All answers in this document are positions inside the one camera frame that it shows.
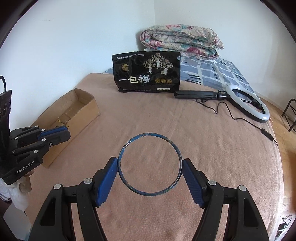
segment blue ring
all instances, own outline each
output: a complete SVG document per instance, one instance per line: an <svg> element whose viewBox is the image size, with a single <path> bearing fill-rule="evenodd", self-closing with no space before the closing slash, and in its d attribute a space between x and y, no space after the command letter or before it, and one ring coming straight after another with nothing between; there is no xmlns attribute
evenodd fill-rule
<svg viewBox="0 0 296 241"><path fill-rule="evenodd" d="M166 140L168 143L170 143L172 145L172 147L174 147L176 153L178 154L178 157L179 157L179 161L180 161L180 168L179 168L179 173L178 173L178 176L177 178L174 180L174 182L169 185L167 188L163 189L162 191L158 191L158 192L142 192L140 190L137 190L135 189L134 187L132 187L128 182L127 180L124 178L123 176L123 173L121 171L121 158L122 158L122 155L124 153L124 150L125 148L131 144L133 141L141 138L141 137L146 137L146 136L153 136L153 137L159 137L161 139L164 139ZM121 149L120 153L119 153L119 156L118 156L118 173L119 173L119 176L122 180L122 182L130 189L132 190L133 192L137 193L137 194L140 194L140 195L143 195L143 196L158 196L158 195L161 195L161 194L164 194L166 192L168 192L169 190L171 190L176 184L177 182L179 181L181 175L182 175L182 156L181 156L181 152L180 150L178 149L178 147L170 140L168 139L167 137L163 136L163 135L160 135L160 134L157 134L157 133L143 133L143 134L139 134L133 138L131 138Z"/></svg>

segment white light ring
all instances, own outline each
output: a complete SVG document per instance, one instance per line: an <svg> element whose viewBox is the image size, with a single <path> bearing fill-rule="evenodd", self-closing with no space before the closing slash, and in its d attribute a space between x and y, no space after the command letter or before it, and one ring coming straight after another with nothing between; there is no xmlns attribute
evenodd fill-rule
<svg viewBox="0 0 296 241"><path fill-rule="evenodd" d="M259 104L262 105L262 108L263 108L265 114L256 111L255 109L250 107L248 104L243 102L238 96L236 96L236 94L233 92L233 90L240 90L240 91L242 91L244 93L249 94L256 101L258 101ZM248 91L247 89L245 89L243 87L240 87L240 86L237 86L237 85L228 85L226 87L226 92L228 93L228 95L230 96L231 99L233 99L241 108L245 109L252 116L262 120L262 122L267 122L269 120L269 110L268 110L268 108L262 102L262 100L260 100L260 98L257 95L255 95L254 93L252 93L251 91Z"/></svg>

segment blue patterned sheet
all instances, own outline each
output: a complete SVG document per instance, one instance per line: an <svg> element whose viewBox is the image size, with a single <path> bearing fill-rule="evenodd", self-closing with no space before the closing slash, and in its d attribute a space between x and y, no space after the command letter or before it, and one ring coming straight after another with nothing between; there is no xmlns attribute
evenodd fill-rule
<svg viewBox="0 0 296 241"><path fill-rule="evenodd" d="M113 74L113 68L104 74ZM254 92L237 67L225 59L199 60L181 57L181 80L225 91L228 85L238 85Z"/></svg>

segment gold logo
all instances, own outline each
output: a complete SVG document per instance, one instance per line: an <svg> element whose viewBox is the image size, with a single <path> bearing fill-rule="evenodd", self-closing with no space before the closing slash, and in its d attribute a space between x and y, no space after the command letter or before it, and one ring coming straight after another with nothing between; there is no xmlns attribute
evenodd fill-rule
<svg viewBox="0 0 296 241"><path fill-rule="evenodd" d="M124 64L121 66L122 71L128 71L128 64Z"/></svg>

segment silver screw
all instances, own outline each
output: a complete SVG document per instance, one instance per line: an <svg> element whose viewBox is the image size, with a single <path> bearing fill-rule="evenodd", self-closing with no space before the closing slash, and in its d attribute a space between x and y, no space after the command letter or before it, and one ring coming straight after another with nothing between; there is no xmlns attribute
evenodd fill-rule
<svg viewBox="0 0 296 241"><path fill-rule="evenodd" d="M62 186L62 185L58 183L58 184L54 185L54 189L55 189L55 190L59 190L59 189L61 188L61 186Z"/></svg>
<svg viewBox="0 0 296 241"><path fill-rule="evenodd" d="M92 179L91 178L87 178L84 180L85 184L91 184L92 183Z"/></svg>
<svg viewBox="0 0 296 241"><path fill-rule="evenodd" d="M209 184L211 186L215 186L217 184L217 182L215 180L209 180Z"/></svg>
<svg viewBox="0 0 296 241"><path fill-rule="evenodd" d="M240 186L239 186L239 189L240 189L241 191L243 191L243 192L247 190L247 188L246 188L245 186L243 186L243 185L240 185Z"/></svg>

